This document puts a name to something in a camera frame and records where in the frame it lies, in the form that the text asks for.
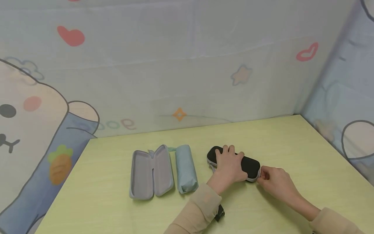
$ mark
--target sleeve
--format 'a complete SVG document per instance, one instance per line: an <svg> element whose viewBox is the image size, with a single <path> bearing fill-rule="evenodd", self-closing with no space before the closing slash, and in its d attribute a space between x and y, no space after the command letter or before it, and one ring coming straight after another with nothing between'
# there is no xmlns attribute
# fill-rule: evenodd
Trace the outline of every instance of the sleeve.
<svg viewBox="0 0 374 234"><path fill-rule="evenodd" d="M310 222L315 234L364 234L354 223L329 208Z"/></svg>
<svg viewBox="0 0 374 234"><path fill-rule="evenodd" d="M200 234L218 213L222 198L201 184L164 234Z"/></svg>

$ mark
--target left hand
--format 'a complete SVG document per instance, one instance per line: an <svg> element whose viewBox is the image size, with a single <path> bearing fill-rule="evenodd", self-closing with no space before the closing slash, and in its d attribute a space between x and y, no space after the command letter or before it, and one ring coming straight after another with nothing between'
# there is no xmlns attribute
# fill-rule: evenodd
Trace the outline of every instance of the left hand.
<svg viewBox="0 0 374 234"><path fill-rule="evenodd" d="M241 162L244 153L235 154L235 146L223 146L223 152L215 151L217 157L217 170L209 179L207 185L210 186L218 195L229 188L233 183L244 181L248 174L242 171Z"/></svg>

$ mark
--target pink cheek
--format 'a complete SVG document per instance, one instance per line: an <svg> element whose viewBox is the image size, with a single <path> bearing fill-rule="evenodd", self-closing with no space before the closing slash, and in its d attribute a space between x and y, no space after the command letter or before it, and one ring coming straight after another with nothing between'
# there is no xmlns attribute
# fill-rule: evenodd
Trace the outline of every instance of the pink cheek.
<svg viewBox="0 0 374 234"><path fill-rule="evenodd" d="M35 111L37 110L40 105L42 104L42 99L38 96L32 96L32 97L28 97L25 101L24 101L24 109L25 111Z"/></svg>

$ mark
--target red heart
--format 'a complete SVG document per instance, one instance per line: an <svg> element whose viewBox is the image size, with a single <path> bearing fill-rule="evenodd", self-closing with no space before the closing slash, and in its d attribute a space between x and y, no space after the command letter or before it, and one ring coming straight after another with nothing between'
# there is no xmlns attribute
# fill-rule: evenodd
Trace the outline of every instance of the red heart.
<svg viewBox="0 0 374 234"><path fill-rule="evenodd" d="M57 32L60 34L60 37L70 46L79 46L85 41L85 35L78 29L69 31L64 26L58 26Z"/></svg>
<svg viewBox="0 0 374 234"><path fill-rule="evenodd" d="M309 61L314 57L314 55L316 55L317 49L318 49L318 42L315 42L309 47L309 49L305 49L297 53L296 59L301 62Z"/></svg>

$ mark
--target table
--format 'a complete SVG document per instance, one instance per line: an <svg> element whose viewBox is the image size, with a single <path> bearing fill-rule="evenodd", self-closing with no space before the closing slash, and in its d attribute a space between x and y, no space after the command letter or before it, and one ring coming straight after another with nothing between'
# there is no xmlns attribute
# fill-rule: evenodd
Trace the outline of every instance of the table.
<svg viewBox="0 0 374 234"><path fill-rule="evenodd" d="M288 171L314 205L374 231L374 188L298 115L90 140L36 234L163 233L190 194L174 188L147 201L129 198L133 151L161 144L190 145L199 183L212 174L209 149L233 144L262 165ZM170 156L176 184L175 155ZM306 220L256 183L237 183L222 197L226 216L205 233L311 233Z"/></svg>

